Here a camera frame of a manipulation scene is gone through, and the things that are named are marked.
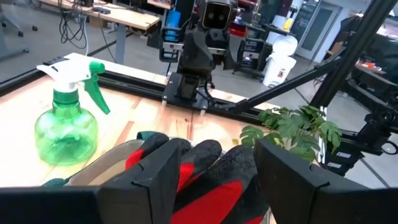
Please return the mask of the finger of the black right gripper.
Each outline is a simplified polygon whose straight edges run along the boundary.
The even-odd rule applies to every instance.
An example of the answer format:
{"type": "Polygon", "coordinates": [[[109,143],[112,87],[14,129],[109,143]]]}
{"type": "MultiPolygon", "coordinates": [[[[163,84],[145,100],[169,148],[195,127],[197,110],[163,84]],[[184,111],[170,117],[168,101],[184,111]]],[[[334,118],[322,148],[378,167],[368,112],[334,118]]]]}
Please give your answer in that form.
{"type": "Polygon", "coordinates": [[[178,62],[180,52],[180,28],[164,27],[160,32],[159,59],[162,62],[178,62]]]}
{"type": "Polygon", "coordinates": [[[231,70],[236,66],[241,38],[235,35],[229,37],[227,47],[225,48],[223,70],[231,70]]]}

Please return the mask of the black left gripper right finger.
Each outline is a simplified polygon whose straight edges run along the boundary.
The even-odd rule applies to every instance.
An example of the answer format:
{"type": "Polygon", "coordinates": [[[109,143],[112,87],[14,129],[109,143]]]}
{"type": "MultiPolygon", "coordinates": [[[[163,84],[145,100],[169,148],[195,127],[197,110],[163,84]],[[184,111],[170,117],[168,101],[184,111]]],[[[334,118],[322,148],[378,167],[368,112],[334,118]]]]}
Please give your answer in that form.
{"type": "Polygon", "coordinates": [[[256,140],[254,160],[277,224],[310,224],[315,193],[328,185],[316,165],[266,139],[256,140]]]}

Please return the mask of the blue cylinder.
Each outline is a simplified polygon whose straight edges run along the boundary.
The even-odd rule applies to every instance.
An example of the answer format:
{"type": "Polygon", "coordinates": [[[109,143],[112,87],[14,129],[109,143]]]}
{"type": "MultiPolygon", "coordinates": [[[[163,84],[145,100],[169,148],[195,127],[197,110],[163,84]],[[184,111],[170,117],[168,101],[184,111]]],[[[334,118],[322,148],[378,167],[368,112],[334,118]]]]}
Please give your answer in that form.
{"type": "MultiPolygon", "coordinates": [[[[169,11],[165,26],[171,28],[179,28],[180,16],[181,13],[174,9],[169,11]]],[[[174,30],[167,30],[165,32],[165,40],[166,41],[177,40],[177,32],[174,30]]]]}

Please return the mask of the white lidded trash bin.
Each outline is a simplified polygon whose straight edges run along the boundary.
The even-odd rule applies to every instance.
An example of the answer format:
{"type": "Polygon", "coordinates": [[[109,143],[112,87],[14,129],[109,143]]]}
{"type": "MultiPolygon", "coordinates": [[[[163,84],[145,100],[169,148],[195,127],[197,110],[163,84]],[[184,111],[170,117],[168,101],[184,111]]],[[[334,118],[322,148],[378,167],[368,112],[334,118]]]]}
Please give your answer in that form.
{"type": "Polygon", "coordinates": [[[292,57],[297,45],[297,39],[291,35],[281,35],[276,38],[272,45],[272,53],[266,58],[263,85],[275,87],[285,82],[291,69],[297,63],[292,57]]]}

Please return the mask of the grey glass door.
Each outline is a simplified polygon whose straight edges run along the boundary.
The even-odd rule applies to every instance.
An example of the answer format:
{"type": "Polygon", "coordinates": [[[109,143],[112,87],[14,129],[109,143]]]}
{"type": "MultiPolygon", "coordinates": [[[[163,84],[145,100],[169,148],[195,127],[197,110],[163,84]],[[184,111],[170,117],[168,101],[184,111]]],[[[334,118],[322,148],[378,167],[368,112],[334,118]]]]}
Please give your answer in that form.
{"type": "Polygon", "coordinates": [[[308,11],[311,17],[306,22],[304,17],[297,20],[300,25],[305,25],[305,30],[295,53],[314,62],[341,7],[324,0],[309,0],[302,6],[301,11],[308,11]]]}

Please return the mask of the green artificial plant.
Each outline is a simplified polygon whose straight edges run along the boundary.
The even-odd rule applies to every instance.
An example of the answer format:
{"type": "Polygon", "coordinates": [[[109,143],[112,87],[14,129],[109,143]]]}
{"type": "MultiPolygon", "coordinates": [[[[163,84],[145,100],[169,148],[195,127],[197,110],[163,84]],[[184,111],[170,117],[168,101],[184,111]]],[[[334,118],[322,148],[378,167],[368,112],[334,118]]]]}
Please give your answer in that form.
{"type": "Polygon", "coordinates": [[[256,139],[268,139],[307,161],[323,162],[326,149],[334,152],[341,144],[341,130],[326,119],[326,109],[310,105],[298,109],[272,108],[258,116],[267,131],[246,126],[239,136],[242,144],[253,147],[256,139]]]}

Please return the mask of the wooden desk with grey leg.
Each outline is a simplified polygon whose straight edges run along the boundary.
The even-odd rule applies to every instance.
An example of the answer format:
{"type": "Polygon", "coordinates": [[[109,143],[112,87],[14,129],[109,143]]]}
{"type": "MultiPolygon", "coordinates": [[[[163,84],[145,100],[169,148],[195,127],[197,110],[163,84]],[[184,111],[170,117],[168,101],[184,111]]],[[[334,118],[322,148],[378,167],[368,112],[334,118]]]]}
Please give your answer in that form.
{"type": "Polygon", "coordinates": [[[144,32],[157,25],[161,25],[160,18],[150,14],[131,11],[130,9],[114,4],[107,4],[100,0],[94,0],[94,7],[100,7],[110,11],[109,14],[102,14],[95,12],[92,7],[76,6],[72,0],[39,0],[40,3],[48,4],[62,9],[72,9],[81,12],[90,17],[97,17],[106,21],[118,24],[116,30],[116,53],[115,62],[119,64],[124,63],[125,43],[127,37],[127,28],[132,27],[144,32]]]}

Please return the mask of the red and black gardening glove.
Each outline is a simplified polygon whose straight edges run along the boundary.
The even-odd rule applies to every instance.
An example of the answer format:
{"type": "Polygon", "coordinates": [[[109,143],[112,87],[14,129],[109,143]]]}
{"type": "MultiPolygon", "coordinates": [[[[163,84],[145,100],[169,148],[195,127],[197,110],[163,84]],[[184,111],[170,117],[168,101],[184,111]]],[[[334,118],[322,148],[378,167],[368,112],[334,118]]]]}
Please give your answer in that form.
{"type": "Polygon", "coordinates": [[[171,224],[261,224],[269,204],[252,148],[227,152],[214,139],[196,145],[178,138],[180,177],[171,224]]]}

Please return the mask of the beige canvas gardening bag green trim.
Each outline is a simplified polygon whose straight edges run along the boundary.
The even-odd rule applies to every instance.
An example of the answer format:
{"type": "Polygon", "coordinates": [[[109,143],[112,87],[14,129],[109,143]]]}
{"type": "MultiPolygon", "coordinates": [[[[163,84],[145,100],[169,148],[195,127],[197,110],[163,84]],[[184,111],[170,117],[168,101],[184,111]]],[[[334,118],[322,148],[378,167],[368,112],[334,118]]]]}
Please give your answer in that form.
{"type": "Polygon", "coordinates": [[[55,178],[43,184],[44,187],[62,187],[64,185],[100,185],[113,176],[120,174],[126,164],[132,165],[169,141],[163,133],[143,131],[137,138],[121,143],[97,160],[72,176],[62,179],[55,178]]]}

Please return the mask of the black equipment cart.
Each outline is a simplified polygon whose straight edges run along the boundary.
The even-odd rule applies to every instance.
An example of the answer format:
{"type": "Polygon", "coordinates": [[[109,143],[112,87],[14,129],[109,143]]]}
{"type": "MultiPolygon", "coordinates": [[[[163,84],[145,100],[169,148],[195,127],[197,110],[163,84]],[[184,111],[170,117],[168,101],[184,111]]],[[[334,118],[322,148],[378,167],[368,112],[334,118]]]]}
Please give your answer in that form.
{"type": "Polygon", "coordinates": [[[237,63],[233,73],[242,72],[258,79],[264,79],[263,69],[266,64],[266,54],[272,52],[271,44],[266,40],[272,30],[270,25],[259,25],[243,22],[246,35],[238,49],[237,63]]]}

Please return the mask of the green spray bottle white head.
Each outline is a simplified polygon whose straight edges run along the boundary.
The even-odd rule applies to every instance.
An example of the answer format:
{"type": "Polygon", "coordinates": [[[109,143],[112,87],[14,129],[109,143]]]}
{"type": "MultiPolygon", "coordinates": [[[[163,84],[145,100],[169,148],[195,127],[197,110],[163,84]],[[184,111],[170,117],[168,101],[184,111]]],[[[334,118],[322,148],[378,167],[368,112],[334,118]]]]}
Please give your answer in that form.
{"type": "Polygon", "coordinates": [[[98,145],[98,122],[82,108],[78,85],[95,105],[109,114],[98,80],[105,65],[97,61],[64,60],[38,65],[54,81],[52,108],[42,113],[34,126],[35,146],[41,160],[56,166],[68,166],[90,158],[98,145]]]}

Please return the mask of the black aluminium table frame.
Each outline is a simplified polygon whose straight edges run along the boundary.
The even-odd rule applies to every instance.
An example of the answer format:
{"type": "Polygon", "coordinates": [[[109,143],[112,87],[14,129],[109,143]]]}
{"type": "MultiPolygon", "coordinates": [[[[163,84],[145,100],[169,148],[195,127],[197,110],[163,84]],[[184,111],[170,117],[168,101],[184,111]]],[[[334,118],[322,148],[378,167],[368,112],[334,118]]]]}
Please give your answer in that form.
{"type": "MultiPolygon", "coordinates": [[[[227,108],[212,106],[207,108],[207,111],[220,116],[257,124],[260,122],[258,118],[260,111],[256,108],[257,105],[290,91],[310,80],[316,79],[321,75],[326,76],[326,82],[321,86],[320,90],[317,91],[315,95],[316,98],[311,104],[313,106],[328,106],[332,93],[338,89],[337,78],[343,78],[348,75],[351,69],[348,62],[359,58],[360,53],[370,43],[371,37],[375,35],[375,27],[381,24],[382,19],[387,17],[387,9],[390,8],[392,3],[397,2],[398,0],[372,0],[358,26],[351,31],[353,36],[348,40],[346,46],[327,61],[317,65],[313,70],[237,103],[216,98],[223,103],[228,103],[229,106],[227,108]]],[[[208,31],[202,29],[198,24],[198,3],[194,5],[192,16],[189,21],[190,25],[188,27],[182,27],[181,29],[184,31],[193,29],[208,31]]],[[[165,100],[163,97],[166,87],[165,84],[156,84],[153,81],[145,81],[142,78],[129,77],[121,73],[109,71],[105,71],[104,74],[105,76],[99,80],[100,84],[103,86],[120,89],[128,93],[142,95],[155,100],[165,100]]]]}

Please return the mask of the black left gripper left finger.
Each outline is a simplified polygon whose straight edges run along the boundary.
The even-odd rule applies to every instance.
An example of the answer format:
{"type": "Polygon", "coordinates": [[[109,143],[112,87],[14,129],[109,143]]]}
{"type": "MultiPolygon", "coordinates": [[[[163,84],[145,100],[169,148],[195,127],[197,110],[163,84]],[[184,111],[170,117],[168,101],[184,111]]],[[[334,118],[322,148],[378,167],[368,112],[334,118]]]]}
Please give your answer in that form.
{"type": "Polygon", "coordinates": [[[103,224],[166,224],[179,179],[181,140],[171,139],[101,185],[103,224]]]}

